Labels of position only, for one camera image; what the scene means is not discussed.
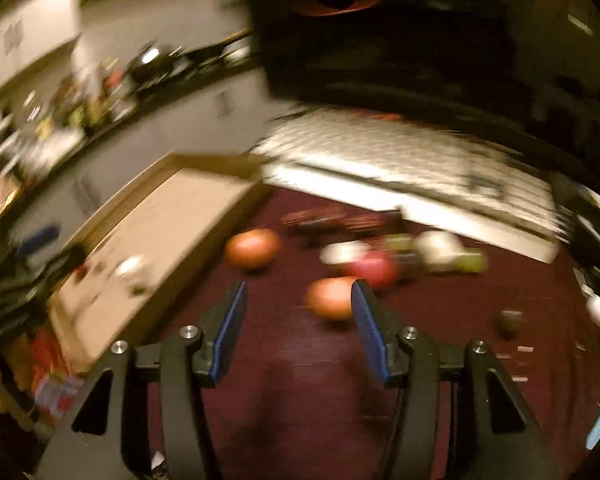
blue gripper pad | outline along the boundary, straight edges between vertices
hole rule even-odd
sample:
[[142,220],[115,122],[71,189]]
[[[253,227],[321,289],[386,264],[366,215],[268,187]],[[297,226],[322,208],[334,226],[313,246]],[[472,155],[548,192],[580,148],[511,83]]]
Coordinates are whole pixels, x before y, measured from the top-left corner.
[[203,332],[200,350],[193,357],[193,371],[201,386],[215,388],[229,371],[247,308],[247,285],[233,286],[221,304],[208,309],[198,323]]
[[383,388],[396,388],[408,371],[408,356],[399,346],[400,320],[380,305],[369,286],[357,280],[351,288],[351,309],[365,349],[366,363]]

cardboard tray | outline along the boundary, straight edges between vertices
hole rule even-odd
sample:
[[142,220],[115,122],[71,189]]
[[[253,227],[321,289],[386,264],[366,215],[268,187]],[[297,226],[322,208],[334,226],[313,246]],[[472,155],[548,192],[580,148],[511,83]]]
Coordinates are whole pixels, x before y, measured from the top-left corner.
[[[123,339],[142,344],[182,289],[266,199],[271,187],[258,155],[171,153],[104,204],[68,245],[83,245],[88,273],[58,284],[48,302],[62,351],[87,372]],[[135,295],[115,274],[120,261],[142,256],[149,290]]]

kitchen counter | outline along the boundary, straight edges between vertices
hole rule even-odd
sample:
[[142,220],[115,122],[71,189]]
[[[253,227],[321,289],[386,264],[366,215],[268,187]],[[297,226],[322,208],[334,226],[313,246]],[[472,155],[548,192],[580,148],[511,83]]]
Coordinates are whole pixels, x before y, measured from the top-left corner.
[[88,153],[92,152],[104,140],[115,136],[120,131],[128,128],[134,123],[141,121],[159,109],[182,99],[189,94],[206,88],[216,82],[232,76],[237,76],[255,69],[258,63],[253,58],[247,59],[237,66],[216,66],[209,68],[207,72],[198,71],[178,74],[171,79],[156,85],[151,90],[146,90],[139,97],[139,104],[132,113],[123,119],[106,124],[91,133],[77,146],[68,156],[41,180],[29,187],[0,215],[0,232],[7,233],[14,223],[24,212],[41,196],[53,183],[62,178],[68,170]]

red fruit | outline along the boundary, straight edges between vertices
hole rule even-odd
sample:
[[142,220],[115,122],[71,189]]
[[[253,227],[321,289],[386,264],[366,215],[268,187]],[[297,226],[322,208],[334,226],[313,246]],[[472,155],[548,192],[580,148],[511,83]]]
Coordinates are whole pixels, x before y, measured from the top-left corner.
[[386,251],[369,251],[348,264],[346,274],[366,280],[373,290],[386,288],[398,278],[395,263]]

black pot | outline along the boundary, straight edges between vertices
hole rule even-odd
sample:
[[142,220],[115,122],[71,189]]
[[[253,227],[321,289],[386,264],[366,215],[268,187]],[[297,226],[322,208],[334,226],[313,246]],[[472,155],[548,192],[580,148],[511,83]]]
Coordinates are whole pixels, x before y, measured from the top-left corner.
[[174,62],[182,53],[180,46],[176,49],[169,45],[156,46],[155,41],[147,43],[138,55],[129,62],[126,73],[137,85],[164,77],[173,72]]

